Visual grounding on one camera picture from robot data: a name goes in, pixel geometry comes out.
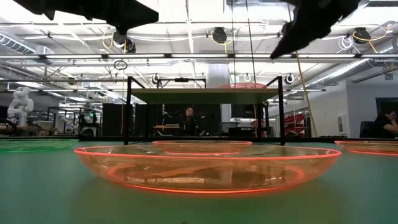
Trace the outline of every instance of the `white robot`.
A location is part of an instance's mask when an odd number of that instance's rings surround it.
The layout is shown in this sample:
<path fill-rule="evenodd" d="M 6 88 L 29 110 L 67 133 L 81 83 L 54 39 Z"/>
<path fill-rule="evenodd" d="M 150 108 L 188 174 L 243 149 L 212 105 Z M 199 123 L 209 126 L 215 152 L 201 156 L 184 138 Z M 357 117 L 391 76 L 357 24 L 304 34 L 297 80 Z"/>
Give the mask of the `white robot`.
<path fill-rule="evenodd" d="M 16 114 L 19 115 L 18 126 L 26 126 L 27 113 L 33 111 L 33 100 L 29 99 L 28 94 L 30 88 L 19 87 L 12 95 L 14 99 L 8 106 L 7 114 L 9 118 L 14 118 Z"/>

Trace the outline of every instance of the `fluorescent light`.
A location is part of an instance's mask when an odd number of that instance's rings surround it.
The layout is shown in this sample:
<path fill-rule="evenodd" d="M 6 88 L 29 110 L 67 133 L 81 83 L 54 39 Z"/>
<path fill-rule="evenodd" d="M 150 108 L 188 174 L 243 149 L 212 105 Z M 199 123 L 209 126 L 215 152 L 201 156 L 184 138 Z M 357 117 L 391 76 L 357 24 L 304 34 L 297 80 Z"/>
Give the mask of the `fluorescent light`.
<path fill-rule="evenodd" d="M 173 58 L 226 58 L 228 54 L 172 54 Z"/>
<path fill-rule="evenodd" d="M 43 85 L 34 82 L 16 82 L 16 84 L 32 87 L 32 88 L 43 88 Z"/>
<path fill-rule="evenodd" d="M 294 91 L 295 93 L 297 93 L 297 92 L 303 92 L 304 90 L 288 90 L 288 91 Z M 325 89 L 322 89 L 322 90 L 314 90 L 314 89 L 312 89 L 312 90 L 307 90 L 307 91 L 326 91 Z"/>
<path fill-rule="evenodd" d="M 291 58 L 292 57 L 292 55 L 291 54 L 288 54 L 288 55 L 282 55 L 282 56 L 280 56 L 279 58 Z"/>
<path fill-rule="evenodd" d="M 362 58 L 397 58 L 398 54 L 363 54 Z"/>
<path fill-rule="evenodd" d="M 109 58 L 164 58 L 164 54 L 113 54 Z"/>
<path fill-rule="evenodd" d="M 62 96 L 62 95 L 60 95 L 60 94 L 58 94 L 58 93 L 49 93 L 50 95 L 53 95 L 53 96 L 57 96 L 57 97 L 64 97 L 64 96 Z"/>
<path fill-rule="evenodd" d="M 48 92 L 71 92 L 73 90 L 43 90 L 43 91 L 48 91 Z"/>
<path fill-rule="evenodd" d="M 117 93 L 113 93 L 112 91 L 108 91 L 105 93 L 108 97 L 114 98 L 116 100 L 121 99 L 122 97 L 119 96 Z"/>
<path fill-rule="evenodd" d="M 79 89 L 77 91 L 86 92 L 86 91 L 106 91 L 106 90 L 98 90 L 98 89 L 96 89 L 96 90 L 83 90 L 83 89 Z"/>
<path fill-rule="evenodd" d="M 353 58 L 355 54 L 300 54 L 300 58 Z"/>
<path fill-rule="evenodd" d="M 46 55 L 48 59 L 90 59 L 102 58 L 101 55 Z"/>
<path fill-rule="evenodd" d="M 0 59 L 40 59 L 38 55 L 0 55 Z"/>
<path fill-rule="evenodd" d="M 271 54 L 236 54 L 235 57 L 237 58 L 269 58 Z"/>
<path fill-rule="evenodd" d="M 99 51 L 102 51 L 102 52 L 105 52 L 105 53 L 109 54 L 109 52 L 107 50 L 105 50 L 105 49 L 100 49 Z"/>
<path fill-rule="evenodd" d="M 82 97 L 68 97 L 71 100 L 75 100 L 75 101 L 80 101 L 80 102 L 87 102 L 89 100 L 87 100 L 86 98 L 82 98 Z"/>

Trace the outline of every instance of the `yellow cable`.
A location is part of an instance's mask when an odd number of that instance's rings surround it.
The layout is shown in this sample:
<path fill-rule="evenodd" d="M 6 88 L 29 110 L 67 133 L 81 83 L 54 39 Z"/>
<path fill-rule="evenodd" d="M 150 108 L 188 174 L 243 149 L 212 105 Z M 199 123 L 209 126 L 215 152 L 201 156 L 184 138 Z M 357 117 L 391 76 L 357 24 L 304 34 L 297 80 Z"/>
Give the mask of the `yellow cable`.
<path fill-rule="evenodd" d="M 113 46 L 113 35 L 114 35 L 114 32 L 112 33 L 111 45 L 108 47 L 108 46 L 105 44 L 105 33 L 104 33 L 103 38 L 102 38 L 102 45 L 104 45 L 104 48 L 106 48 L 106 49 L 111 49 L 111 48 L 112 48 L 112 46 Z"/>
<path fill-rule="evenodd" d="M 378 53 L 377 50 L 374 48 L 373 44 L 371 41 L 369 41 L 370 46 L 372 47 L 372 49 L 374 50 L 374 53 Z"/>
<path fill-rule="evenodd" d="M 232 38 L 232 40 L 230 40 L 228 43 L 223 43 L 223 44 L 217 43 L 217 41 L 214 40 L 214 38 L 213 38 L 213 33 L 214 33 L 214 31 L 211 31 L 211 33 L 210 33 L 210 37 L 211 37 L 212 41 L 213 41 L 215 44 L 217 44 L 217 45 L 224 45 L 225 53 L 227 53 L 226 46 L 227 46 L 228 44 L 232 43 L 232 41 L 235 39 L 235 32 L 233 33 L 233 38 Z"/>
<path fill-rule="evenodd" d="M 124 40 L 124 53 L 126 53 L 126 48 L 127 48 L 127 39 Z"/>
<path fill-rule="evenodd" d="M 258 120 L 257 120 L 256 106 L 253 105 L 253 108 L 254 108 L 254 133 L 255 133 L 255 135 L 256 135 L 256 137 L 257 137 L 257 126 L 258 126 L 259 124 L 258 124 Z"/>
<path fill-rule="evenodd" d="M 311 103 L 310 103 L 310 98 L 308 97 L 308 91 L 307 91 L 307 87 L 305 86 L 305 80 L 304 80 L 304 78 L 303 78 L 303 73 L 302 73 L 302 70 L 301 70 L 301 65 L 300 65 L 300 59 L 299 59 L 299 55 L 298 55 L 298 53 L 296 52 L 296 55 L 297 55 L 297 64 L 298 64 L 298 71 L 300 72 L 300 80 L 301 80 L 301 83 L 302 83 L 302 85 L 303 85 L 303 88 L 304 88 L 304 95 L 305 95 L 305 97 L 306 97 L 306 99 L 307 99 L 307 103 L 308 103 L 308 110 L 310 111 L 310 119 L 311 119 L 311 122 L 312 122 L 312 125 L 313 125 L 313 130 L 314 130 L 314 133 L 315 133 L 315 137 L 317 138 L 318 137 L 318 131 L 317 131 L 317 127 L 315 126 L 315 120 L 314 120 L 314 118 L 313 118 L 313 116 L 312 116 L 312 109 L 311 109 Z"/>
<path fill-rule="evenodd" d="M 378 37 L 378 38 L 375 38 L 375 39 L 362 39 L 362 38 L 356 37 L 356 36 L 355 36 L 355 34 L 357 33 L 356 31 L 353 33 L 353 37 L 357 38 L 358 40 L 362 40 L 362 41 L 375 41 L 375 40 L 380 40 L 381 38 L 385 38 L 385 37 L 386 37 L 386 35 L 388 34 L 388 29 L 389 29 L 389 28 L 390 28 L 390 27 L 387 27 L 386 33 L 385 33 L 383 36 Z"/>

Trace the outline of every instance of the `white ductwork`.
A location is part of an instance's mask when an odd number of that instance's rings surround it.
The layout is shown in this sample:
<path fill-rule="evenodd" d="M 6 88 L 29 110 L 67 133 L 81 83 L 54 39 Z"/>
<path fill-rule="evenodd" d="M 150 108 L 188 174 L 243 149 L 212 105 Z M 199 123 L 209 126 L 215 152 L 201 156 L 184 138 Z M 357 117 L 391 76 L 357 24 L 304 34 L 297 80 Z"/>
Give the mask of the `white ductwork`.
<path fill-rule="evenodd" d="M 395 47 L 397 45 L 397 39 L 392 39 L 380 44 L 376 47 L 379 54 L 397 54 L 398 49 Z M 373 50 L 370 50 L 364 54 L 373 54 Z M 337 65 L 319 75 L 311 80 L 306 81 L 306 86 L 311 87 L 315 85 L 328 85 L 331 83 L 338 83 L 345 78 L 368 70 L 372 67 L 378 66 L 378 62 L 375 59 L 364 58 L 351 63 Z"/>
<path fill-rule="evenodd" d="M 48 47 L 42 45 L 35 45 L 27 43 L 24 40 L 19 40 L 16 36 L 7 33 L 4 30 L 0 30 L 0 44 L 9 47 L 12 50 L 20 52 L 22 54 L 54 54 L 55 52 Z M 40 63 L 51 64 L 52 60 L 38 60 Z"/>

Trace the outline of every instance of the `table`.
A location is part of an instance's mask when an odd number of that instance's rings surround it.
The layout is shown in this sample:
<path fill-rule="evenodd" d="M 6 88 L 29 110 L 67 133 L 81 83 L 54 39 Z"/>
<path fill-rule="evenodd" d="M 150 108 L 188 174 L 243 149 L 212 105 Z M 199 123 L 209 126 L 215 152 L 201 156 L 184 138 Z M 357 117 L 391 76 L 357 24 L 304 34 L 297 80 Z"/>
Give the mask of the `table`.
<path fill-rule="evenodd" d="M 155 125 L 154 129 L 155 129 L 155 132 L 157 131 L 159 136 L 165 136 L 158 129 L 161 129 L 162 131 L 164 131 L 164 129 L 179 130 L 180 126 Z"/>
<path fill-rule="evenodd" d="M 104 146 L 121 142 L 79 142 Z M 334 144 L 288 143 L 329 147 Z M 398 158 L 344 152 L 320 178 L 250 197 L 128 189 L 93 175 L 71 150 L 0 155 L 0 223 L 398 223 Z"/>

